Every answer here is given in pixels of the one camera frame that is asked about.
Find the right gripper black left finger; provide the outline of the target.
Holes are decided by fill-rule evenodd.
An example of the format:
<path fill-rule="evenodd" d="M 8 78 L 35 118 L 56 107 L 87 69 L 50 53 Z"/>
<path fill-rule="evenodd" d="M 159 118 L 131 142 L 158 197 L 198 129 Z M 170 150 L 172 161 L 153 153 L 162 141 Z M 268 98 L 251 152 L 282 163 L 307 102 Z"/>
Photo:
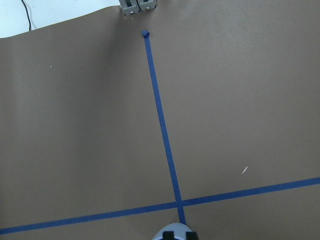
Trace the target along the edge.
<path fill-rule="evenodd" d="M 162 233 L 162 240 L 174 240 L 174 232 L 173 231 L 164 231 Z"/>

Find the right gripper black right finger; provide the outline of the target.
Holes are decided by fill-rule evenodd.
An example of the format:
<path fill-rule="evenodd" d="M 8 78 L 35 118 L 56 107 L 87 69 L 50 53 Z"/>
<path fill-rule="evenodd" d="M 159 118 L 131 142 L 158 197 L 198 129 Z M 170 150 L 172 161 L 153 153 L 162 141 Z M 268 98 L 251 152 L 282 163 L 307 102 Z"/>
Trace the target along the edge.
<path fill-rule="evenodd" d="M 186 240 L 198 240 L 198 234 L 194 231 L 187 231 L 185 233 Z"/>

